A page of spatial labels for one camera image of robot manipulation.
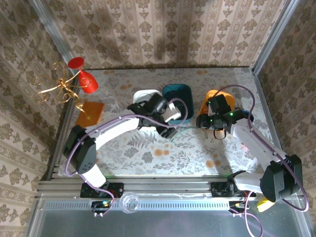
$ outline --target wooden block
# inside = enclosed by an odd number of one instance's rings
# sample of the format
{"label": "wooden block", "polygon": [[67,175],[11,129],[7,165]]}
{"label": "wooden block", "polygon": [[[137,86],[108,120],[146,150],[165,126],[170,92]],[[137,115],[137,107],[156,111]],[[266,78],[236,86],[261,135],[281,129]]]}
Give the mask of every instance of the wooden block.
{"label": "wooden block", "polygon": [[96,125],[101,118],[103,109],[104,104],[102,103],[85,102],[83,104],[83,110],[86,112],[89,118],[83,112],[80,112],[76,125],[80,125],[81,127]]}

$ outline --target table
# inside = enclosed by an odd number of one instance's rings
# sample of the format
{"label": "table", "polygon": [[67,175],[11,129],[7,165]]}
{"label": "table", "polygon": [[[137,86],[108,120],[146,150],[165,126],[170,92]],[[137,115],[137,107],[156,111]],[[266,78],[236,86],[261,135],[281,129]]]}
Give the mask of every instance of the table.
{"label": "table", "polygon": [[[85,101],[105,104],[101,122],[117,118],[133,103],[133,94],[142,89],[162,89],[168,84],[187,84],[193,95],[195,115],[173,140],[161,138],[157,132],[134,130],[111,140],[97,152],[97,164],[104,175],[228,175],[238,170],[262,172],[256,158],[231,135],[216,140],[213,133],[195,126],[205,94],[228,84],[240,84],[255,95],[254,125],[270,140],[271,134],[249,68],[208,69],[141,69],[92,70],[99,89],[92,94],[79,93]],[[252,99],[239,88],[225,90],[235,98],[237,105],[249,110]],[[75,124],[79,110],[72,114],[70,129]],[[64,175],[64,157],[60,160],[59,175]]]}

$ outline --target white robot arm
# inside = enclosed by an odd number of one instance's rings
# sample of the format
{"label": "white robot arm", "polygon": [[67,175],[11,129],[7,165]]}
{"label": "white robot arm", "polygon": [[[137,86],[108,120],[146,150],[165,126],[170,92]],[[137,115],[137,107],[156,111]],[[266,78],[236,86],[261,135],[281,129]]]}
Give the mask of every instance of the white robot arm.
{"label": "white robot arm", "polygon": [[174,104],[169,103],[158,93],[153,93],[148,101],[130,105],[126,114],[129,115],[128,118],[121,119],[124,116],[121,115],[121,117],[110,121],[104,129],[100,130],[96,130],[96,128],[102,126],[99,124],[85,129],[77,125],[72,129],[66,141],[64,155],[69,157],[79,140],[85,136],[84,140],[76,148],[76,152],[70,157],[71,164],[78,174],[82,175],[87,182],[96,188],[103,186],[106,182],[106,178],[96,164],[96,151],[108,141],[125,132],[142,127],[155,127],[157,132],[164,138],[169,138],[176,134],[175,128],[165,128],[147,119],[133,115],[146,116],[163,124],[167,124],[171,119],[181,117],[180,111]]}
{"label": "white robot arm", "polygon": [[250,120],[248,121],[248,114],[245,111],[231,111],[223,95],[212,97],[208,102],[212,105],[209,106],[212,110],[209,114],[213,115],[199,115],[197,127],[225,129],[250,150],[264,170],[263,174],[236,172],[228,178],[226,185],[222,186],[223,190],[217,190],[217,193],[227,194],[228,190],[228,195],[232,196],[234,193],[247,190],[262,193],[269,201],[276,202],[300,190],[293,176],[278,158],[281,157],[302,181],[302,162],[298,156],[288,156],[275,147]]}

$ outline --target metal frame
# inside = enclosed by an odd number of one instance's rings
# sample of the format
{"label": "metal frame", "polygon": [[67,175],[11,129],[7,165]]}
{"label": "metal frame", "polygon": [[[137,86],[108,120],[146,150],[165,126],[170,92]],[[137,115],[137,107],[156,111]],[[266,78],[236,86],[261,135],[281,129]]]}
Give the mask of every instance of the metal frame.
{"label": "metal frame", "polygon": [[[59,53],[62,55],[64,61],[67,63],[69,62],[74,56],[71,53],[71,49],[69,48],[69,45],[65,43],[63,40],[62,34],[59,32],[58,27],[56,26],[54,19],[52,18],[52,14],[49,10],[49,7],[47,6],[46,1],[42,0],[30,0],[30,4],[32,5],[33,9],[35,10],[36,14],[39,16],[39,19],[42,21],[42,23],[45,26],[45,29],[49,33],[50,37],[52,38],[54,44],[56,45]],[[73,75],[76,73],[75,70],[70,69],[70,71],[73,73]],[[71,99],[66,105],[66,113],[63,120],[63,124],[60,129],[60,134],[57,139],[57,143],[53,152],[51,164],[48,169],[48,173],[46,176],[47,180],[50,180],[52,174],[53,174],[53,168],[57,162],[57,160],[62,155],[62,148],[63,144],[66,141],[67,131],[69,128],[69,122],[71,119],[71,114],[74,111],[74,105],[73,105],[73,99]]]}
{"label": "metal frame", "polygon": [[[144,203],[191,203],[206,204],[209,202],[227,203],[229,200],[240,200],[240,198],[212,198],[210,193],[210,182],[226,181],[223,176],[203,176],[203,177],[140,177],[122,176],[108,178],[109,182],[123,182],[124,190],[134,192]],[[35,237],[40,230],[40,224],[48,202],[64,201],[76,204],[90,202],[88,198],[80,198],[82,179],[78,176],[74,178],[58,178],[55,173],[51,181],[40,181],[38,192],[35,196],[35,203],[32,208],[33,215],[30,219],[26,237]]]}
{"label": "metal frame", "polygon": [[266,100],[266,97],[263,93],[263,89],[262,89],[260,81],[259,81],[259,77],[258,77],[258,75],[253,75],[253,76],[254,76],[254,81],[255,81],[255,84],[256,84],[256,87],[258,90],[259,98],[260,98],[260,101],[262,104],[263,112],[265,113],[265,116],[267,119],[267,123],[268,123],[268,127],[269,127],[269,130],[271,133],[273,144],[276,147],[278,147],[279,149],[281,149],[281,144],[280,144],[280,141],[279,141],[278,136],[277,136],[277,131],[276,131],[275,125],[273,123],[272,116],[270,114],[270,110],[269,110],[269,107],[267,104],[267,100]]}
{"label": "metal frame", "polygon": [[[301,199],[298,199],[297,194],[294,194],[292,196],[294,197],[292,200],[292,203],[294,205],[300,206],[300,207],[304,205],[303,195],[300,195]],[[315,236],[314,224],[313,224],[311,216],[309,215],[309,212],[300,212],[300,211],[294,211],[294,210],[293,212],[294,212],[294,215],[296,216],[302,235],[307,236],[307,237],[314,237]]]}
{"label": "metal frame", "polygon": [[287,0],[285,2],[284,7],[281,10],[281,13],[278,19],[276,20],[274,26],[272,27],[269,37],[267,38],[262,50],[259,53],[259,56],[257,57],[252,67],[252,71],[254,75],[259,74],[269,54],[271,53],[272,49],[277,43],[277,40],[279,39],[284,28],[286,27],[286,24],[289,21],[290,17],[292,16],[299,1],[300,0]]}

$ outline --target wallpaper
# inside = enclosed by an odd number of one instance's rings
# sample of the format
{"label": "wallpaper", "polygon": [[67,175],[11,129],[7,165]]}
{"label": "wallpaper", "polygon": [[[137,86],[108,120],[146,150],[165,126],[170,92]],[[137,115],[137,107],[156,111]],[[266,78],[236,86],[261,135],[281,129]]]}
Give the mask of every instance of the wallpaper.
{"label": "wallpaper", "polygon": [[283,149],[303,162],[316,223],[316,1],[300,0],[259,78]]}
{"label": "wallpaper", "polygon": [[0,0],[0,28],[0,237],[21,237],[63,109],[53,96],[36,102],[55,83],[33,78],[56,78],[60,56],[27,1]]}
{"label": "wallpaper", "polygon": [[86,69],[251,66],[284,0],[46,0]]}

